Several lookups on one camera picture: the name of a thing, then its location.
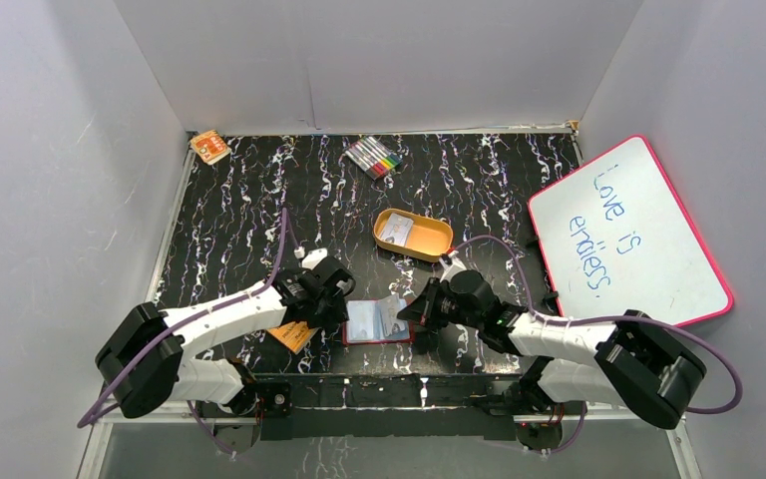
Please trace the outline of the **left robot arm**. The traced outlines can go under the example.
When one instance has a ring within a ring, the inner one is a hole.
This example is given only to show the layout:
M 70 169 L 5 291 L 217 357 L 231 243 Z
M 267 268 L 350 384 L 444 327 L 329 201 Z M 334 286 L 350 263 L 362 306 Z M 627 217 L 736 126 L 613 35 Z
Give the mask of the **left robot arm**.
M 319 249 L 299 267 L 285 268 L 235 294 L 188 307 L 136 305 L 97 353 L 95 363 L 128 419 L 168 401 L 209 402 L 246 415 L 271 389 L 228 359 L 200 354 L 232 339 L 291 323 L 332 328 L 348 318 L 356 281 L 336 257 Z

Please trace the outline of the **red card holder wallet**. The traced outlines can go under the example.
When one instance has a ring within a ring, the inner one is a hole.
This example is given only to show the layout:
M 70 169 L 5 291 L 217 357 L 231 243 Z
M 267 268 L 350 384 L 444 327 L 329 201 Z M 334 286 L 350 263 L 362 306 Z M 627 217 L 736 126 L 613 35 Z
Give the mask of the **red card holder wallet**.
M 409 335 L 403 338 L 385 338 L 382 334 L 378 300 L 351 300 L 347 302 L 348 319 L 344 323 L 342 340 L 344 344 L 386 344 L 410 343 L 415 333 L 409 324 Z

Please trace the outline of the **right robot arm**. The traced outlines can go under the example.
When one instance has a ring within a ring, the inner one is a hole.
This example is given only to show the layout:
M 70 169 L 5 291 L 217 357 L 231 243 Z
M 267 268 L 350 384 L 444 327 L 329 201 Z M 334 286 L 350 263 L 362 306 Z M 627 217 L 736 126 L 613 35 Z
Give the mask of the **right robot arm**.
M 497 352 L 532 358 L 517 389 L 536 413 L 570 401 L 606 403 L 672 429 L 707 372 L 699 357 L 638 311 L 594 325 L 542 318 L 500 299 L 470 269 L 430 278 L 397 317 L 430 330 L 465 325 Z

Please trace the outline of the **white credit card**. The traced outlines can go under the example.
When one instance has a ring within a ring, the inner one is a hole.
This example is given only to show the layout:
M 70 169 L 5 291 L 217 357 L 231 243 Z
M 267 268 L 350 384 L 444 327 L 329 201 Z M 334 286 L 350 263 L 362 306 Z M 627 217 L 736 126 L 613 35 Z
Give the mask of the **white credit card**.
M 397 294 L 391 294 L 377 301 L 382 334 L 385 338 L 403 338 L 409 335 L 409 324 L 397 314 L 406 305 Z

